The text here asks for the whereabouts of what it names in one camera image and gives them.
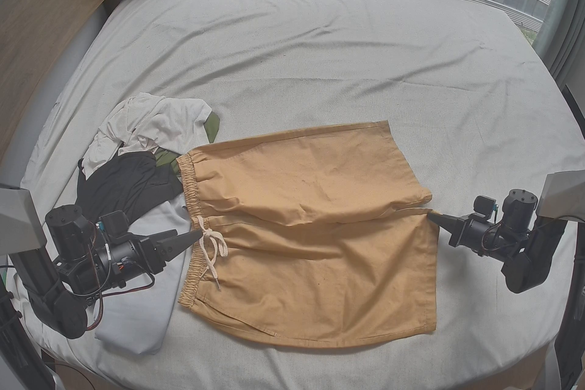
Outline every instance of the wall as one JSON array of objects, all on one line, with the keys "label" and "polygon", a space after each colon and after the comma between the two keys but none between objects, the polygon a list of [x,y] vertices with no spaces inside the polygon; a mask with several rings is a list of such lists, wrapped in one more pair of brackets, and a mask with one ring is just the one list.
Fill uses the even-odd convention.
[{"label": "wall", "polygon": [[19,185],[40,130],[63,87],[106,20],[100,7],[37,87],[0,164],[0,182]]}]

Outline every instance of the bed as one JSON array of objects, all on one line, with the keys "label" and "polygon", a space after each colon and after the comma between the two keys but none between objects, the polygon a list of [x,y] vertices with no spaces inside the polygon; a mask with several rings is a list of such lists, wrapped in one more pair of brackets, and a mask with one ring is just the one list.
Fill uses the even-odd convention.
[{"label": "bed", "polygon": [[[388,120],[433,193],[430,207],[458,216],[476,195],[539,194],[546,174],[585,168],[585,141],[559,89],[499,10],[463,0],[124,0],[28,163],[22,186],[40,218],[74,202],[77,160],[113,107],[138,92],[204,99],[221,118],[216,141]],[[443,232],[436,331],[337,352],[238,340],[176,304],[161,350],[130,356],[93,332],[65,339],[36,318],[17,275],[8,288],[40,347],[128,388],[438,390],[506,369],[553,339],[575,231],[569,223],[546,282],[520,295],[500,263],[449,247]]]}]

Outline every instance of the black garment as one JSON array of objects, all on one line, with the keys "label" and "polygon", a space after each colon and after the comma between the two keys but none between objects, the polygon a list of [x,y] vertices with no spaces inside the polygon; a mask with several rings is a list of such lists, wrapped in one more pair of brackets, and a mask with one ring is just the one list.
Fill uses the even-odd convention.
[{"label": "black garment", "polygon": [[155,206],[172,200],[183,191],[170,164],[156,166],[149,151],[114,156],[87,180],[79,167],[77,201],[83,216],[92,223],[102,215],[121,210],[132,224]]}]

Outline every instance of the curtain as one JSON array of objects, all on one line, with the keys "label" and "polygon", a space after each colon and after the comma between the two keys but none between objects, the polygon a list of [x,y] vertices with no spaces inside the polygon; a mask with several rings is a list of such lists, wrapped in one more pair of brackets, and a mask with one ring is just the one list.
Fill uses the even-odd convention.
[{"label": "curtain", "polygon": [[585,0],[552,0],[534,41],[534,50],[561,89],[575,72],[576,59],[585,54],[584,21]]}]

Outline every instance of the light blue garment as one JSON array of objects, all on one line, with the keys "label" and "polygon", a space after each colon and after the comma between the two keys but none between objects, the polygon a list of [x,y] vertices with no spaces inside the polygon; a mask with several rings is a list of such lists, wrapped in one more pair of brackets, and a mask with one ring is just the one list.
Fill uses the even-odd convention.
[{"label": "light blue garment", "polygon": [[[169,229],[176,229],[178,234],[191,230],[184,194],[144,214],[132,223],[129,231],[147,236]],[[104,298],[104,317],[95,329],[95,337],[130,353],[155,354],[167,332],[184,260],[185,252],[167,263],[165,269],[155,276],[152,288]],[[150,277],[141,275],[131,279],[124,289],[148,283]]]}]

